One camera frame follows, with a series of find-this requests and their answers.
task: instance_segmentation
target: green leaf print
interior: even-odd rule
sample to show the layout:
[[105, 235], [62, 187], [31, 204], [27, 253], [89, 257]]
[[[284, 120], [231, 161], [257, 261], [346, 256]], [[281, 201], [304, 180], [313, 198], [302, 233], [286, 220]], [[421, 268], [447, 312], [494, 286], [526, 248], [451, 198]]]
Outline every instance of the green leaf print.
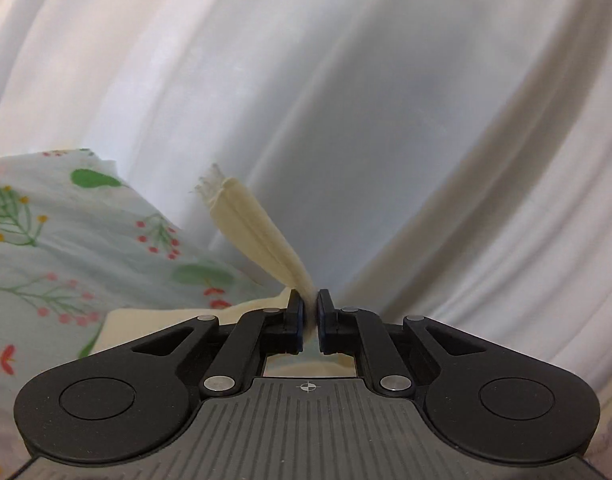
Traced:
[[102, 327], [103, 327], [103, 324], [99, 325], [99, 328], [97, 329], [97, 332], [95, 332], [95, 335], [93, 336], [93, 338], [88, 343], [86, 343], [86, 346], [84, 346], [84, 348], [80, 350], [80, 353], [77, 354], [77, 359], [88, 357], [90, 355], [90, 352], [93, 349], [93, 346], [95, 346], [95, 343], [97, 342], [97, 339], [99, 338], [99, 334], [102, 332]]
[[75, 186], [92, 188], [101, 186], [121, 187], [122, 183], [115, 177], [99, 173], [98, 171], [80, 168], [70, 174], [70, 181]]
[[171, 279], [183, 285], [228, 287], [234, 278], [227, 270], [210, 264], [188, 264], [177, 267]]
[[0, 186], [0, 242], [36, 247], [48, 216], [33, 219], [29, 197], [20, 196], [10, 186]]

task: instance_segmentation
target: bedsheet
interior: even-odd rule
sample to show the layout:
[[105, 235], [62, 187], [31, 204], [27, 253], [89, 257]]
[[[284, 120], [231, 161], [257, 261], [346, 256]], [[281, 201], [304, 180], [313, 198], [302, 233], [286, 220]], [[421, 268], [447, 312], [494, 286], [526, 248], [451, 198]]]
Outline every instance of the bedsheet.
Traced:
[[0, 158], [0, 478], [27, 458], [15, 396], [90, 352], [106, 313], [268, 296], [171, 224], [91, 150]]

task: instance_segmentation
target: crosshair marking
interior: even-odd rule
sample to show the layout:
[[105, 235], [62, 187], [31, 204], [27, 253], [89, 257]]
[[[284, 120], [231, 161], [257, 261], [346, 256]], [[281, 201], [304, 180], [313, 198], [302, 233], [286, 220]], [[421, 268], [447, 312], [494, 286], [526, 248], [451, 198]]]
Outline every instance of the crosshair marking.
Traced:
[[315, 386], [313, 383], [304, 383], [298, 386], [300, 390], [303, 390], [307, 393], [315, 391], [315, 388], [319, 388], [319, 386]]

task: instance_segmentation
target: white curtain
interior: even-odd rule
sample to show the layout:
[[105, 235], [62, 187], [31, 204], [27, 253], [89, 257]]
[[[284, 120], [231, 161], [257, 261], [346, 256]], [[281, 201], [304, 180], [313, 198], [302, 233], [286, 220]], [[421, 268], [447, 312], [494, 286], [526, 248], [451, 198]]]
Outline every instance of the white curtain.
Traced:
[[254, 278], [212, 162], [338, 304], [612, 374], [612, 0], [0, 0], [0, 156], [80, 146]]

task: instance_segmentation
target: ribbed grip surface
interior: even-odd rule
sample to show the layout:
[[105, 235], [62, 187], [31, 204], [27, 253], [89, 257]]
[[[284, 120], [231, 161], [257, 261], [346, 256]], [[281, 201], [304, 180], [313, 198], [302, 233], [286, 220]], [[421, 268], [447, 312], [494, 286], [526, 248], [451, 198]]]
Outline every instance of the ribbed grip surface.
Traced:
[[412, 402], [361, 379], [259, 378], [204, 403], [176, 441], [145, 458], [82, 468], [39, 458], [20, 480], [597, 480], [583, 460], [539, 468], [480, 462], [447, 446]]

